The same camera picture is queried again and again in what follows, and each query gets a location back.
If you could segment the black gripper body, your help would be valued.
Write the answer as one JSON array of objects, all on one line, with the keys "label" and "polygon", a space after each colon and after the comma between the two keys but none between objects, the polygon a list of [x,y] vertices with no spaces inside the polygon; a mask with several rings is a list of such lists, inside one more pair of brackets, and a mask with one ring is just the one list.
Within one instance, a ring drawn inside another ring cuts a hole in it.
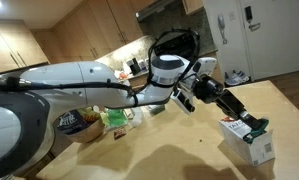
[{"label": "black gripper body", "polygon": [[244,105],[228,89],[210,76],[195,80],[193,94],[206,104],[215,103],[224,114],[237,120],[245,111]]}]

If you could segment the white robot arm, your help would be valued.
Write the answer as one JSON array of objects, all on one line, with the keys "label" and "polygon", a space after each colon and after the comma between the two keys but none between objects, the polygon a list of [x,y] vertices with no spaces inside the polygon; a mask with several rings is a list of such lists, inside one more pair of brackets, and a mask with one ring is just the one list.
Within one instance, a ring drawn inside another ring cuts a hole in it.
[{"label": "white robot arm", "polygon": [[192,99],[214,103],[227,116],[251,128],[250,143],[268,122],[247,112],[244,105],[210,74],[216,60],[174,53],[149,55],[144,87],[121,83],[99,61],[40,66],[18,77],[0,78],[0,178],[26,169],[42,159],[53,144],[53,122],[62,114],[94,105],[125,109],[174,100],[183,112],[195,110]]}]

